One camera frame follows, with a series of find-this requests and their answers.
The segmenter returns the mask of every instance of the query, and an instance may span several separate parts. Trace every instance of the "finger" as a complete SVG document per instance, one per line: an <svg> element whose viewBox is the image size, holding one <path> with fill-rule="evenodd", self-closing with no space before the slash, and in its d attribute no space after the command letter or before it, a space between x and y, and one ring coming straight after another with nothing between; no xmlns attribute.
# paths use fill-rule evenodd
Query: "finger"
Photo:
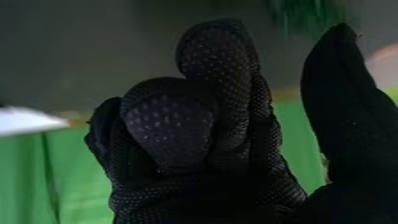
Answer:
<svg viewBox="0 0 398 224"><path fill-rule="evenodd" d="M130 134L164 175L205 169L215 123L215 100L183 79L160 78L132 88L123 99Z"/></svg>
<svg viewBox="0 0 398 224"><path fill-rule="evenodd" d="M91 121L89 134L86 135L86 144L96 156L98 162L107 167L111 129L114 120L120 117L121 98L111 98L96 108Z"/></svg>

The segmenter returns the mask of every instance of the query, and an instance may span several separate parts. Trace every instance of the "perforated glove fabric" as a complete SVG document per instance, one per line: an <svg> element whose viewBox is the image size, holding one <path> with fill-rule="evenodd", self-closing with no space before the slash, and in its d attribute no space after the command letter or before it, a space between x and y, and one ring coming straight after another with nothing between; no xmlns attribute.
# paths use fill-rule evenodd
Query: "perforated glove fabric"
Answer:
<svg viewBox="0 0 398 224"><path fill-rule="evenodd" d="M96 109L86 143L112 182L114 223L183 223L247 204L246 181L203 164L217 104L196 90L187 80L150 80Z"/></svg>
<svg viewBox="0 0 398 224"><path fill-rule="evenodd" d="M347 24L333 27L304 65L303 101L333 181L301 209L304 223L398 222L398 110L356 41Z"/></svg>
<svg viewBox="0 0 398 224"><path fill-rule="evenodd" d="M208 86L219 102L212 167L251 173L258 203L295 209L306 192L281 156L271 89L240 20L217 20L191 28L178 45L176 62L187 79Z"/></svg>

